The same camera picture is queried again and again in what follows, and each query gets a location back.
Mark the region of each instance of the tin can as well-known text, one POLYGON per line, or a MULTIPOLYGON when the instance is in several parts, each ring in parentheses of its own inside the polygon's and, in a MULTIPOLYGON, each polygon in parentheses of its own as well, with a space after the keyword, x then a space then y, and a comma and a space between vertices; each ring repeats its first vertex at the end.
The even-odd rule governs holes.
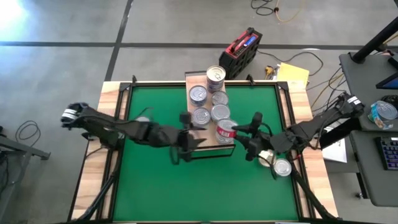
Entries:
POLYGON ((135 119, 135 121, 150 122, 150 119, 145 116, 139 116, 138 118, 135 119))
POLYGON ((217 91, 213 93, 213 96, 211 97, 211 102, 213 103, 213 105, 228 105, 228 100, 228 95, 224 91, 217 91))
POLYGON ((206 88, 201 85, 192 87, 189 91, 189 97, 194 106, 203 106, 207 100, 206 88))
POLYGON ((233 142, 236 131, 233 130, 232 127, 237 125, 237 122, 230 119, 219 120, 216 128, 216 140, 218 143, 227 144, 233 142))
POLYGON ((226 72, 223 67, 218 65, 209 67, 206 72, 207 90, 210 93, 221 90, 224 86, 225 75, 226 72))
POLYGON ((206 108, 196 108, 192 113, 192 123, 204 126, 210 122, 210 112, 206 108))
MULTIPOLYGON (((274 156, 274 152, 271 149, 268 149, 266 151, 262 150, 260 152, 259 156, 265 158, 269 163, 271 163, 272 157, 274 156)), ((263 165, 265 167, 269 167, 269 164, 266 161, 264 161, 263 159, 259 158, 259 162, 261 165, 263 165)))
POLYGON ((214 122, 218 122, 221 119, 228 119, 231 116, 231 112, 226 105, 214 105, 211 108, 210 115, 214 122))
POLYGON ((277 159, 274 169, 279 176, 287 177, 292 172, 292 165, 286 159, 277 159))
POLYGON ((219 65, 213 65, 207 68, 206 71, 207 81, 212 85, 218 85, 224 82, 225 79, 225 69, 219 65))
POLYGON ((389 123, 397 116, 398 111, 394 105, 380 100, 371 105, 371 111, 368 114, 368 118, 384 130, 392 128, 392 124, 389 123))

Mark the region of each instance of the metal pole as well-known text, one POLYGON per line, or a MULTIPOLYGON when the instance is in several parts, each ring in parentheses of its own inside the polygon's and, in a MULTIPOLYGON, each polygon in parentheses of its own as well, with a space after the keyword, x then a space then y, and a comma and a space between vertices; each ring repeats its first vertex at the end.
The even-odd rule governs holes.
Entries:
POLYGON ((394 35, 398 31, 398 17, 378 33, 371 41, 369 41, 359 52, 354 54, 351 59, 356 63, 362 63, 365 58, 373 51, 380 47, 384 41, 394 35))

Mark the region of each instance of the gray floor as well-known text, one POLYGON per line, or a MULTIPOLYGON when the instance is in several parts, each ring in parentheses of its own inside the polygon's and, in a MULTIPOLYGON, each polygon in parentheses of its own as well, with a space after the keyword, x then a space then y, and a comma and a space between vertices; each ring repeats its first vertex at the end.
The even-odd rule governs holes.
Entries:
MULTIPOLYGON (((0 44, 1 41, 95 44, 116 41, 127 0, 6 2, 0 3, 0 44)), ((298 0, 281 1, 281 16, 289 17, 298 5, 298 0)), ((281 24, 274 16, 256 15, 250 8, 250 0, 135 0, 123 42, 227 44, 252 26, 264 34, 262 44, 362 45, 397 13, 393 0, 306 0, 296 19, 281 24)), ((9 214, 10 223, 66 220, 86 142, 81 132, 62 129, 59 118, 69 103, 85 101, 96 106, 112 51, 112 47, 0 45, 0 125, 5 127, 6 134, 13 136, 25 120, 35 120, 42 130, 36 146, 52 153, 48 161, 32 159, 9 214)), ((186 71, 205 70, 217 64, 222 51, 121 48, 111 79, 130 80, 135 75, 139 80, 182 80, 186 71)), ((281 59, 301 52, 262 51, 281 59)), ((309 88, 329 79, 340 67, 338 56, 348 51, 312 52, 325 64, 310 78, 309 88)), ((264 67, 277 63, 269 56, 257 55, 238 78, 250 73, 262 79, 264 67)), ((301 55, 291 64, 311 72, 320 66, 311 55, 301 55)), ((308 92, 311 104, 323 87, 308 92)), ((329 94, 327 90, 313 108, 322 106, 329 94)), ((378 223, 398 220, 396 208, 377 208, 368 200, 353 198, 359 188, 354 175, 331 174, 330 181, 339 214, 344 219, 378 223)))

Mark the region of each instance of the black desk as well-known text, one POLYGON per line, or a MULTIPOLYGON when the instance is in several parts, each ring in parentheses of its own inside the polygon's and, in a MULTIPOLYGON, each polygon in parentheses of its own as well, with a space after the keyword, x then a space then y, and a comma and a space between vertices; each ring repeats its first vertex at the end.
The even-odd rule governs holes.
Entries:
POLYGON ((372 103, 385 95, 398 95, 398 90, 376 89, 376 84, 393 75, 397 70, 388 63, 387 55, 369 55, 362 64, 353 62, 348 54, 340 55, 341 67, 346 77, 349 90, 365 105, 364 114, 358 119, 351 119, 341 128, 353 146, 358 160, 359 185, 365 198, 370 198, 376 206, 398 207, 398 172, 384 170, 374 138, 380 136, 398 136, 398 119, 392 121, 393 128, 386 131, 379 129, 368 119, 372 103))
MULTIPOLYGON (((0 198, 0 223, 4 222, 11 209, 10 203, 15 200, 16 192, 24 178, 26 168, 29 164, 32 153, 15 151, 8 154, 8 185, 4 189, 0 198)), ((0 174, 4 173, 5 164, 0 167, 0 174)))
MULTIPOLYGON (((351 60, 348 54, 340 55, 340 63, 346 77, 349 90, 365 104, 365 113, 359 118, 363 131, 380 131, 374 123, 370 122, 368 114, 372 103, 386 95, 398 95, 398 90, 376 89, 376 84, 393 75, 397 70, 388 63, 388 55, 369 55, 362 64, 351 60)), ((398 132, 398 119, 392 124, 393 128, 386 131, 398 132)))
POLYGON ((358 158, 366 193, 376 206, 398 207, 398 171, 384 170, 374 138, 398 137, 398 133, 353 131, 349 135, 358 158))

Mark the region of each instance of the green tabletop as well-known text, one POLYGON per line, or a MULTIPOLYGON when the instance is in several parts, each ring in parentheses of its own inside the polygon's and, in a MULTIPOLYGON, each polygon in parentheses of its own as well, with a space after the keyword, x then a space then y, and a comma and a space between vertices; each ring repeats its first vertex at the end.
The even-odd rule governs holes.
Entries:
MULTIPOLYGON (((250 123, 256 111, 274 133, 282 131, 274 86, 227 86, 231 119, 250 123)), ((160 124, 181 127, 187 110, 184 86, 134 87, 129 119, 153 107, 160 124)), ((290 177, 273 180, 257 160, 248 162, 236 143, 231 157, 172 165, 169 149, 127 141, 116 194, 114 221, 297 220, 290 177)))

